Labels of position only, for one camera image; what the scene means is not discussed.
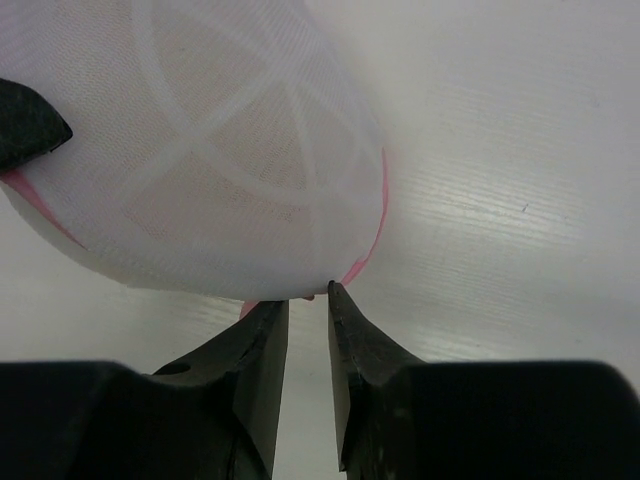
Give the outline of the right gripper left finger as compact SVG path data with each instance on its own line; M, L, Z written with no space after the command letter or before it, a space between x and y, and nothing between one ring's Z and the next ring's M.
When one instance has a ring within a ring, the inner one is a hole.
M289 303L258 303L246 316L152 377L198 396L208 463L218 479L273 475L289 334Z

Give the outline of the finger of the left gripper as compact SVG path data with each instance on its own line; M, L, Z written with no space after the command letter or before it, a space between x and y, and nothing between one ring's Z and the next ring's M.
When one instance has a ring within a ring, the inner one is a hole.
M1 79L1 172L13 171L68 142L73 131L37 91Z

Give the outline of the white mesh laundry bag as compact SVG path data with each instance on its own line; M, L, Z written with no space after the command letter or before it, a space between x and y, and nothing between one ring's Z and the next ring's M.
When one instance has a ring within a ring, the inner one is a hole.
M1 75L73 133L2 191L94 271L252 306L376 246L383 137L303 1L5 1Z

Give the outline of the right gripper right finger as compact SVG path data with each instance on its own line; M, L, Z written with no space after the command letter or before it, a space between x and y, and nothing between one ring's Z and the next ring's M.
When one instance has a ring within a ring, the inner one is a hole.
M416 473L410 373L424 362L374 325L342 284L331 282L327 293L339 469Z

